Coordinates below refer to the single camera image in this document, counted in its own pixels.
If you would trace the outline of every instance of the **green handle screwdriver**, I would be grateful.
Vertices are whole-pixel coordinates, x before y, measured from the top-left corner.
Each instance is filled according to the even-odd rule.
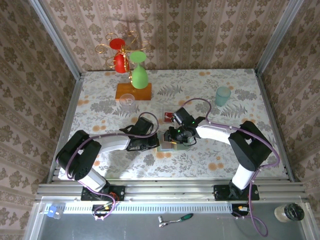
[[[168,224],[183,222],[185,220],[188,220],[188,219],[192,218],[193,215],[194,215],[193,213],[189,213],[187,215],[184,215],[184,216],[180,217],[179,220],[175,220],[175,221],[164,221],[162,216],[158,216],[159,227],[161,228],[161,227],[164,227],[164,226],[166,226]]]

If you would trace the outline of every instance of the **wooden block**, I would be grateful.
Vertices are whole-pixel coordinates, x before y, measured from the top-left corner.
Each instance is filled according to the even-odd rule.
[[[134,99],[137,101],[150,101],[151,88],[151,83],[148,83],[148,86],[143,89],[136,89],[131,83],[118,83],[116,87],[115,100],[119,100],[123,94],[132,94]]]

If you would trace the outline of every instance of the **patterned wallpaper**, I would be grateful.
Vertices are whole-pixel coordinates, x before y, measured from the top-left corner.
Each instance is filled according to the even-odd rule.
[[[0,239],[20,240],[75,80],[28,1],[0,0]]]
[[[42,0],[81,71],[107,33],[137,31],[154,69],[255,68],[289,0]]]
[[[320,226],[320,0],[304,0],[263,76]]]

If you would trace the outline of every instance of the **gray floor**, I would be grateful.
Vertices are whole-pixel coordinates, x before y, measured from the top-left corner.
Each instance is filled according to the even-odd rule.
[[[255,231],[250,219],[235,220],[229,214],[195,214],[163,228],[158,226],[158,214],[113,214],[104,221],[95,221],[89,214],[65,214],[59,220],[45,216],[39,240],[304,240],[299,222],[281,223],[275,218],[277,206],[255,204],[254,214],[268,227],[267,238]],[[168,221],[182,215],[162,216]]]

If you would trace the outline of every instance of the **floral tablecloth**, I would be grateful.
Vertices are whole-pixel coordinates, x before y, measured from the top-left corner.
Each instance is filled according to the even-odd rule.
[[[147,71],[152,83],[151,101],[136,101],[132,113],[123,111],[115,100],[118,83],[129,82],[127,74],[112,71],[87,72],[73,118],[70,137],[77,130],[87,133],[112,133],[134,124],[141,112],[154,113],[164,132],[171,123],[163,121],[163,107],[180,106],[186,100],[201,97],[209,100],[212,111],[209,118],[215,122],[239,126],[246,120],[254,122],[275,149],[276,141],[252,69],[211,70],[151,70]],[[215,95],[218,87],[231,89],[226,105],[217,107]],[[209,107],[200,100],[186,105],[194,118],[205,116]],[[266,162],[275,161],[273,154]],[[238,168],[237,158],[230,145],[199,139],[187,150],[157,152],[127,152],[117,150],[98,155],[93,168],[106,178],[231,178]],[[286,178],[282,163],[278,167],[264,169],[259,177]],[[66,179],[64,170],[60,179]]]

